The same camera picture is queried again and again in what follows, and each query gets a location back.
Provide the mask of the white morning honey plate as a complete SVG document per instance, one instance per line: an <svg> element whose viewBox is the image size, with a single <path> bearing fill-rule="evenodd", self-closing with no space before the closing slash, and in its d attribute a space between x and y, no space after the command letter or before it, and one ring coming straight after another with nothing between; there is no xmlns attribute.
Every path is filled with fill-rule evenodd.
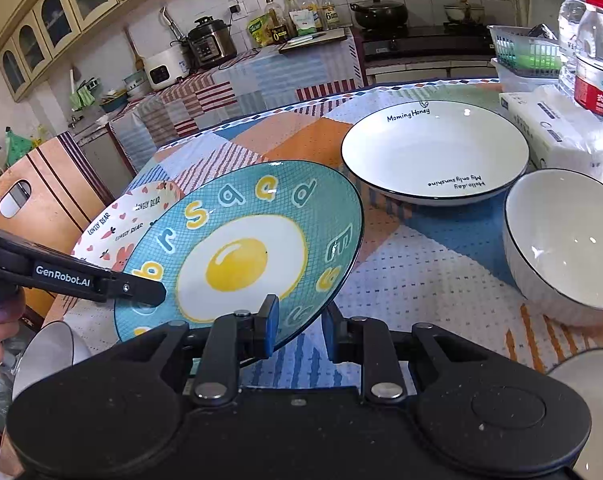
<svg viewBox="0 0 603 480"><path fill-rule="evenodd" d="M525 174L529 156L507 118L441 100L376 110L341 142L346 168L370 188L431 207L475 204L506 191Z"/></svg>

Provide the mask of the small white bowl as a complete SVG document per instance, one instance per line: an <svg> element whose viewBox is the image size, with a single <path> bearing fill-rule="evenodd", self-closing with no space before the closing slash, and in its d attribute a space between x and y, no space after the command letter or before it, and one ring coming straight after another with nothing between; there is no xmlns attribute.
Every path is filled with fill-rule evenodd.
<svg viewBox="0 0 603 480"><path fill-rule="evenodd" d="M91 356L83 339L68 324L62 321L47 324L18 356L12 400L36 382Z"/></svg>

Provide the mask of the cutting board with knife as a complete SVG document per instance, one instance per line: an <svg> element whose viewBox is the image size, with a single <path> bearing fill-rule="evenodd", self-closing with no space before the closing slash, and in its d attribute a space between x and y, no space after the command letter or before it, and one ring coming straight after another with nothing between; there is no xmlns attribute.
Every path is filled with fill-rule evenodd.
<svg viewBox="0 0 603 480"><path fill-rule="evenodd" d="M333 41L341 41L347 38L344 27L328 30L327 32L316 32L313 35L306 35L292 38L286 44L278 48L280 54L292 52L300 48L317 46L318 44L329 44Z"/></svg>

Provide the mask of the striped counter cloth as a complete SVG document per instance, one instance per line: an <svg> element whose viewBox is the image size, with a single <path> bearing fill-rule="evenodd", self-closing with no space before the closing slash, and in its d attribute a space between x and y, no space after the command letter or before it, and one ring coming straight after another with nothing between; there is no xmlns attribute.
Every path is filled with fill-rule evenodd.
<svg viewBox="0 0 603 480"><path fill-rule="evenodd" d="M243 52L128 105L110 128L135 171L158 148L236 118L364 87L356 38Z"/></svg>

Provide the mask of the red label water bottle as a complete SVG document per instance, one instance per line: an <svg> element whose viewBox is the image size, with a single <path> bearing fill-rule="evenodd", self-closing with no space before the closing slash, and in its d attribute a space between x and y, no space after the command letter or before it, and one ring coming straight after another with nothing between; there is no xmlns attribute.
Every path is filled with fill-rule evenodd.
<svg viewBox="0 0 603 480"><path fill-rule="evenodd" d="M578 26L574 99L603 117L603 0L585 0Z"/></svg>

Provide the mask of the teal fried egg plate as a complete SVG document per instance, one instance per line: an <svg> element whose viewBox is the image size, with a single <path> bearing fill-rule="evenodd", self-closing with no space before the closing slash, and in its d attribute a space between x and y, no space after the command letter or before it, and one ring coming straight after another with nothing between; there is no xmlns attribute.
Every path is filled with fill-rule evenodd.
<svg viewBox="0 0 603 480"><path fill-rule="evenodd" d="M364 211L339 171L305 160L262 162L184 196L142 236L126 273L164 285L157 307L114 304L127 341L171 321L208 327L277 296L274 344L302 333L335 298L362 242Z"/></svg>

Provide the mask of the white pot on stove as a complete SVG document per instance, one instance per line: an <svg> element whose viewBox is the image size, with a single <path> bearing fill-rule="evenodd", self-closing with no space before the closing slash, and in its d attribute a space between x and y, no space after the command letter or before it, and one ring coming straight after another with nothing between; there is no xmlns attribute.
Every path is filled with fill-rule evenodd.
<svg viewBox="0 0 603 480"><path fill-rule="evenodd" d="M485 8L480 4L467 2L446 4L443 7L449 23L454 24L484 24Z"/></svg>

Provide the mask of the black pressure cooker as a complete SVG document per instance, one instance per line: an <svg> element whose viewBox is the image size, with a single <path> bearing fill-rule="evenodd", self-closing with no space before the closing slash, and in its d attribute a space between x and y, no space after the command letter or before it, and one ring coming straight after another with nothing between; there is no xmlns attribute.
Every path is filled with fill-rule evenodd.
<svg viewBox="0 0 603 480"><path fill-rule="evenodd" d="M231 25L219 18L203 16L188 32L188 43L199 67L210 68L230 61L237 55Z"/></svg>

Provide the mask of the colourful patchwork tablecloth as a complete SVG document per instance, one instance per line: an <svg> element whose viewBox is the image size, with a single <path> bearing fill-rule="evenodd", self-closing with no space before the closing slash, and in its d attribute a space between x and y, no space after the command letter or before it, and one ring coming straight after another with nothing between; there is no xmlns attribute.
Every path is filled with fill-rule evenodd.
<svg viewBox="0 0 603 480"><path fill-rule="evenodd" d="M451 100L496 110L500 87L405 84L296 105L210 129L159 150L136 177L192 191L250 162L297 158L341 166L341 140L360 118L393 104ZM568 327L530 307L514 286L502 243L503 200L464 207L417 207L360 186L364 239L336 302L345 315L368 314L394 330L431 322L544 372L593 347L603 326Z"/></svg>

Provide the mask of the black gas stove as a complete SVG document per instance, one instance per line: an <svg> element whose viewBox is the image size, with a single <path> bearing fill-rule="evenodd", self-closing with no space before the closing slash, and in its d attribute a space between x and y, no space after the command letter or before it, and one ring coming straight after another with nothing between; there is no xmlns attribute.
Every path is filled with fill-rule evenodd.
<svg viewBox="0 0 603 480"><path fill-rule="evenodd" d="M437 55L495 55L489 30L477 24L364 30L362 48L367 62Z"/></svg>

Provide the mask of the white tissue pack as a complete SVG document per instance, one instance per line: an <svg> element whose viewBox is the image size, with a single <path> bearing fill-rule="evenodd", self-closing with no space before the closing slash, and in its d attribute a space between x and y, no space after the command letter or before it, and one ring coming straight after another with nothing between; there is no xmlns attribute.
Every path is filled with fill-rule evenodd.
<svg viewBox="0 0 603 480"><path fill-rule="evenodd" d="M569 169L603 182L603 124L553 84L502 92L500 104L525 136L538 169Z"/></svg>

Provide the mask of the white bowl dark rim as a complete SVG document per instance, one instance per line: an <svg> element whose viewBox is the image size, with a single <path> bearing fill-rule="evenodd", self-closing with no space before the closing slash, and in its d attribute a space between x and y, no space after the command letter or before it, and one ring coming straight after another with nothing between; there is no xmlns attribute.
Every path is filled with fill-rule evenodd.
<svg viewBox="0 0 603 480"><path fill-rule="evenodd" d="M591 413L592 429L574 471L582 479L603 479L603 348L572 356L549 371L579 393Z"/></svg>

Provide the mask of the large white ribbed bowl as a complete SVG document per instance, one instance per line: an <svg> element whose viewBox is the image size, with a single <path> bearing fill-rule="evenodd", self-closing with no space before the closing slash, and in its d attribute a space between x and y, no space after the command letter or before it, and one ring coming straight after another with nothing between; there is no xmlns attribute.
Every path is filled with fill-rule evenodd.
<svg viewBox="0 0 603 480"><path fill-rule="evenodd" d="M502 238L526 304L567 326L603 326L603 183L567 169L525 174L507 192Z"/></svg>

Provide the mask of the white rice cooker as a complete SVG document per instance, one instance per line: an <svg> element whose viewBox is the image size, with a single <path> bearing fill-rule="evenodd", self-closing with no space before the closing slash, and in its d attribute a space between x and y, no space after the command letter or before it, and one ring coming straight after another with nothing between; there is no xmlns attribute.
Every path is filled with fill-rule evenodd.
<svg viewBox="0 0 603 480"><path fill-rule="evenodd" d="M190 61L181 44L172 44L164 51L146 56L144 70L150 88L159 91L185 79L190 73Z"/></svg>

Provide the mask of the lovely bear carrot plate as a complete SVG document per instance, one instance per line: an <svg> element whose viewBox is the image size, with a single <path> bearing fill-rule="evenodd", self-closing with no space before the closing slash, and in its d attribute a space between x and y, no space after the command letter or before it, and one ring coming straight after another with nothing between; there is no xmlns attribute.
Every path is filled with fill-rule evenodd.
<svg viewBox="0 0 603 480"><path fill-rule="evenodd" d="M121 272L150 226L184 196L170 180L145 183L104 209L70 255Z"/></svg>

